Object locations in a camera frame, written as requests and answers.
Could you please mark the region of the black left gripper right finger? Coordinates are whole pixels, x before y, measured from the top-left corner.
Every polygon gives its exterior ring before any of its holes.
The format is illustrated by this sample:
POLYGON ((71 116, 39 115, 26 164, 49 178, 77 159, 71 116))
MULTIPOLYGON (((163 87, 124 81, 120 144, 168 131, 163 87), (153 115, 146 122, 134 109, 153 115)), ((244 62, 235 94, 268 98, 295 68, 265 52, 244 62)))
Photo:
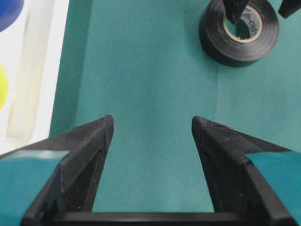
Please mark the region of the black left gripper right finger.
POLYGON ((192 134, 214 210, 258 213, 272 226, 296 220, 247 154, 284 154, 291 150, 195 116, 192 134))

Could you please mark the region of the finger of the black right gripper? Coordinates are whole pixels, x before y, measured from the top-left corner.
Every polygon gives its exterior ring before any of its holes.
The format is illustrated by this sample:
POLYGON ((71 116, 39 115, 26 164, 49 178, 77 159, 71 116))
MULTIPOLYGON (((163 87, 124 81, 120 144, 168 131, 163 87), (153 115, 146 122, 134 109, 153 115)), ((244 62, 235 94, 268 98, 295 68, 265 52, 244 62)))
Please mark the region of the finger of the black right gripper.
POLYGON ((223 0, 226 17, 236 24, 250 0, 223 0))
POLYGON ((301 8, 301 0, 282 0, 278 13, 283 18, 288 18, 301 8))

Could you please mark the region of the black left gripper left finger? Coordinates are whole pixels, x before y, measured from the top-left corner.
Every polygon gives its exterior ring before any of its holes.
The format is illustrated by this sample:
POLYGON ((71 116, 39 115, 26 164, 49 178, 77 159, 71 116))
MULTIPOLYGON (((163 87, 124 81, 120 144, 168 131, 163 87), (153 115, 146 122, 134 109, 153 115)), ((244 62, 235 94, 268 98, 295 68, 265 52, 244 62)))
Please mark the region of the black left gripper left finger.
POLYGON ((2 154, 1 225, 100 225, 92 208, 113 132, 106 115, 2 154))

